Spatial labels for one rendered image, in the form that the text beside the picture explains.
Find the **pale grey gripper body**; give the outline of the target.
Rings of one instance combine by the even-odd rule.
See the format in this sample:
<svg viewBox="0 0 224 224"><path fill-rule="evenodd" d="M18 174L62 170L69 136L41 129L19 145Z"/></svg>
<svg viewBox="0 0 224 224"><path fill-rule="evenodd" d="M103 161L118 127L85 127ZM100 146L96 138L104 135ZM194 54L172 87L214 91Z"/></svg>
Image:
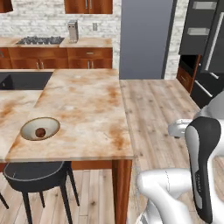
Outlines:
<svg viewBox="0 0 224 224"><path fill-rule="evenodd" d="M186 127L192 119L178 119L168 125L168 133L171 137L184 137Z"/></svg>

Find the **black fridge drawer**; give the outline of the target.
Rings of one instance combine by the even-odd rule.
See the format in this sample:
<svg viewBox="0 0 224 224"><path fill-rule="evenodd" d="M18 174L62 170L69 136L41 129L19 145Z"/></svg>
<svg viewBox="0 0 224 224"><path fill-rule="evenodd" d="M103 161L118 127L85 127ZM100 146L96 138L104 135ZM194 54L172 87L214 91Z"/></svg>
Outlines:
<svg viewBox="0 0 224 224"><path fill-rule="evenodd" d="M224 90L224 73L201 73L197 72L194 81L198 81L213 97L209 97L196 83L193 83L190 94L194 102L202 109L216 95Z"/></svg>

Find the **marble top dining table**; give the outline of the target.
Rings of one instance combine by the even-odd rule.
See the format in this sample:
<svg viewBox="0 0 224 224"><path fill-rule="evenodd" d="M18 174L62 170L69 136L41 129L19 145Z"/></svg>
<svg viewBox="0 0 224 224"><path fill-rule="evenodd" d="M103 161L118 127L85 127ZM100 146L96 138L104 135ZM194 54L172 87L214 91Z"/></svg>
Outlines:
<svg viewBox="0 0 224 224"><path fill-rule="evenodd" d="M26 121L52 117L60 129L42 141L18 136L8 162L74 161L78 168L112 169L115 224L126 224L134 152L115 69L53 72Z"/></svg>

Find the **black fridge door with shelves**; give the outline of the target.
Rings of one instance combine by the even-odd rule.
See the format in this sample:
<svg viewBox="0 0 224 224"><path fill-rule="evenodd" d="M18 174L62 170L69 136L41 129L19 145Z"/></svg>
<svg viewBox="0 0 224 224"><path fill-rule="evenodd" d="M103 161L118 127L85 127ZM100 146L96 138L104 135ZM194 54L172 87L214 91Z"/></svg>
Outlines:
<svg viewBox="0 0 224 224"><path fill-rule="evenodd" d="M202 54L218 0L189 0L179 48L180 55Z"/></svg>

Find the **beige bowl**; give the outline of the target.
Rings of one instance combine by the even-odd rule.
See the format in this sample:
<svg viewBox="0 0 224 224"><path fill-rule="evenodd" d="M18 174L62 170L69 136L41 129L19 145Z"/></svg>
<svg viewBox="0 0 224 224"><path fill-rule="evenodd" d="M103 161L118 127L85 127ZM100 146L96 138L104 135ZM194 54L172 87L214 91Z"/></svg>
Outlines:
<svg viewBox="0 0 224 224"><path fill-rule="evenodd" d="M35 131L38 128L45 129L44 137L35 135ZM60 122L58 120L51 117L38 117L25 123L20 130L20 135L26 140L41 141L54 136L59 130Z"/></svg>

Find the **brown cabinet with dark opening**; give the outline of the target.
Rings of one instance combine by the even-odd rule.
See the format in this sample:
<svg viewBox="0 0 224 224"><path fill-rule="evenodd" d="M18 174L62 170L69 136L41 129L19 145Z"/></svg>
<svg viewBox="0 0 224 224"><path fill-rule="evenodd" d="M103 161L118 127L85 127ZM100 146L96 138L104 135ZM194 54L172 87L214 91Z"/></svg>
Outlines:
<svg viewBox="0 0 224 224"><path fill-rule="evenodd" d="M177 79L191 93L200 63L199 55L181 55L178 63Z"/></svg>

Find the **tall grey cabinet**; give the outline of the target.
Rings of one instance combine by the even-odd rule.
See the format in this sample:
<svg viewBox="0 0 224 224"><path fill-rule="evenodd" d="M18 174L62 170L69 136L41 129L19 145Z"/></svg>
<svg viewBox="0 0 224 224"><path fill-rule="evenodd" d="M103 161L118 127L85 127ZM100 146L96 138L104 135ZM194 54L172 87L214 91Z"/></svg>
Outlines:
<svg viewBox="0 0 224 224"><path fill-rule="evenodd" d="M122 0L119 77L165 77L178 0Z"/></svg>

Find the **brown base cupboards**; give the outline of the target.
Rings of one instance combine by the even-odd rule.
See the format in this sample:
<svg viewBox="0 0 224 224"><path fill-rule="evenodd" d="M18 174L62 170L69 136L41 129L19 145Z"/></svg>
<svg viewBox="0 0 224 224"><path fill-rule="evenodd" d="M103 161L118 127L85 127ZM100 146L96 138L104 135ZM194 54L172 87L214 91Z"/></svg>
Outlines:
<svg viewBox="0 0 224 224"><path fill-rule="evenodd" d="M112 56L111 47L0 47L0 68L111 68Z"/></svg>

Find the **black stool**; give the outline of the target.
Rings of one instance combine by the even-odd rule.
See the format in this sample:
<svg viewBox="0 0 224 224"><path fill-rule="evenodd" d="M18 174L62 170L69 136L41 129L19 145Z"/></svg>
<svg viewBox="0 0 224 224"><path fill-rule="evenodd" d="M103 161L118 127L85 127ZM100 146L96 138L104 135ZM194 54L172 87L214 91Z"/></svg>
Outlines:
<svg viewBox="0 0 224 224"><path fill-rule="evenodd" d="M56 186L60 188L62 194L68 223L73 224L67 197L67 177L70 178L77 206L80 205L80 202L71 161L7 163L3 168L3 175L12 189L22 193L29 224L32 224L32 212L28 193L39 193L42 207L44 207L43 191L53 189Z"/></svg>
<svg viewBox="0 0 224 224"><path fill-rule="evenodd" d="M6 207L6 209L9 209L9 206L7 204L7 202L5 201L3 195L0 193L0 200L3 202L4 206Z"/></svg>

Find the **black sink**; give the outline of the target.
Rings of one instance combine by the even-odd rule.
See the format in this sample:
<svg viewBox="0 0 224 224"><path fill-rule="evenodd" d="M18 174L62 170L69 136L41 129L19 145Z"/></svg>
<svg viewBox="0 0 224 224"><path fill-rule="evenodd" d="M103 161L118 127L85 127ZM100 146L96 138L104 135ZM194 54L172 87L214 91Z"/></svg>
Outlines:
<svg viewBox="0 0 224 224"><path fill-rule="evenodd" d="M2 72L0 90L43 90L52 72Z"/></svg>

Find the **black hob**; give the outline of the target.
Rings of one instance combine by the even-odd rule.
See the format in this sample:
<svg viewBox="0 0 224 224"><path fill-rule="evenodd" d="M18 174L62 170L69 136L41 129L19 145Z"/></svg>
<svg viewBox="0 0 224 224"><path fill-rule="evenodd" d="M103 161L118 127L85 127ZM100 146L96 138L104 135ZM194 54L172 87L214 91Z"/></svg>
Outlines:
<svg viewBox="0 0 224 224"><path fill-rule="evenodd" d="M17 42L17 45L59 45L64 39L61 36L40 38L38 36L25 37Z"/></svg>

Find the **brown wall cupboards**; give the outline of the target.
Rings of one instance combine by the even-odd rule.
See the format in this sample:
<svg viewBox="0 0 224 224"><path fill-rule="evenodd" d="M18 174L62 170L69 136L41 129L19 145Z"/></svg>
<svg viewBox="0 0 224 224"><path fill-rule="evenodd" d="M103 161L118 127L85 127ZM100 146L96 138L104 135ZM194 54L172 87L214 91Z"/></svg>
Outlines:
<svg viewBox="0 0 224 224"><path fill-rule="evenodd" d="M66 14L112 14L113 0L64 0Z"/></svg>
<svg viewBox="0 0 224 224"><path fill-rule="evenodd" d="M11 0L0 0L0 13L13 11Z"/></svg>

